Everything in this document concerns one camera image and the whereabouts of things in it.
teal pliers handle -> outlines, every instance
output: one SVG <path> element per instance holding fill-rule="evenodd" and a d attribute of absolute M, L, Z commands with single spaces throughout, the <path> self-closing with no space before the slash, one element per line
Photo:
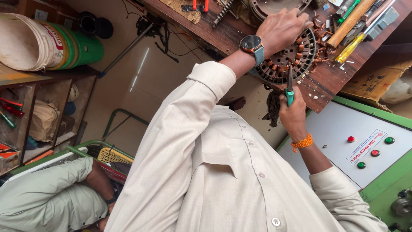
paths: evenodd
<path fill-rule="evenodd" d="M 288 91 L 288 88 L 285 88 L 285 96 L 288 99 L 288 107 L 292 104 L 293 102 L 293 95 L 295 93 L 293 91 Z"/>

orange thread bracelet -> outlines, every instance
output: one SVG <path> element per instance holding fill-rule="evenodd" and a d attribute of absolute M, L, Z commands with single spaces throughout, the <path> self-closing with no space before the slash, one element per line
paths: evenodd
<path fill-rule="evenodd" d="M 312 135 L 308 133 L 308 136 L 298 143 L 291 143 L 293 147 L 293 152 L 297 153 L 296 148 L 302 148 L 302 147 L 307 147 L 310 146 L 313 143 Z"/>

green button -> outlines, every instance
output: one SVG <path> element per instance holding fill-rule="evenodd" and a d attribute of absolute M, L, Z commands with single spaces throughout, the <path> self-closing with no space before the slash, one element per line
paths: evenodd
<path fill-rule="evenodd" d="M 364 169 L 366 167 L 366 164 L 364 162 L 358 163 L 358 168 Z"/>
<path fill-rule="evenodd" d="M 392 138 L 392 137 L 387 137 L 387 138 L 385 139 L 385 143 L 386 143 L 386 144 L 393 144 L 394 142 L 395 142 L 395 139 Z"/>

light green shirt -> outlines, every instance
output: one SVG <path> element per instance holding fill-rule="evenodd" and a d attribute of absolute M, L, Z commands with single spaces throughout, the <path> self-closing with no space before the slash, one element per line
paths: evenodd
<path fill-rule="evenodd" d="M 0 232 L 75 231 L 104 218 L 106 201 L 79 182 L 93 159 L 80 158 L 26 174 L 0 187 Z"/>

watch face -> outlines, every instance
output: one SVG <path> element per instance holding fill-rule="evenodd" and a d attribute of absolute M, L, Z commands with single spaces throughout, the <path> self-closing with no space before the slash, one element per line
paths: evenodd
<path fill-rule="evenodd" d="M 257 48 L 260 46 L 262 40 L 260 39 L 259 36 L 256 35 L 250 35 L 246 36 L 240 41 L 240 45 L 246 49 L 253 49 Z"/>

